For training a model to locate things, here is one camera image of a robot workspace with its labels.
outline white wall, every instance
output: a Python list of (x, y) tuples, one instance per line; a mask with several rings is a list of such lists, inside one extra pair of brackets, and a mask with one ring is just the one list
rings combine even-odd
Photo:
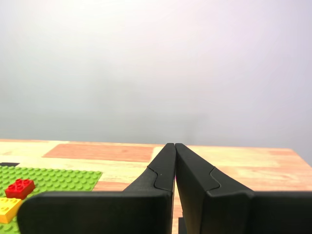
[(288, 147), (310, 0), (0, 0), (0, 138)]

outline tabletop surface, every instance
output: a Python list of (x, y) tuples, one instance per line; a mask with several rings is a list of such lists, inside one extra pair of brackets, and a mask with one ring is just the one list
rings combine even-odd
[[(18, 167), (103, 172), (94, 191), (122, 191), (164, 145), (0, 139), (0, 162)], [(256, 191), (312, 190), (312, 168), (291, 149), (189, 146), (228, 176)], [(182, 208), (175, 186), (173, 234)]]

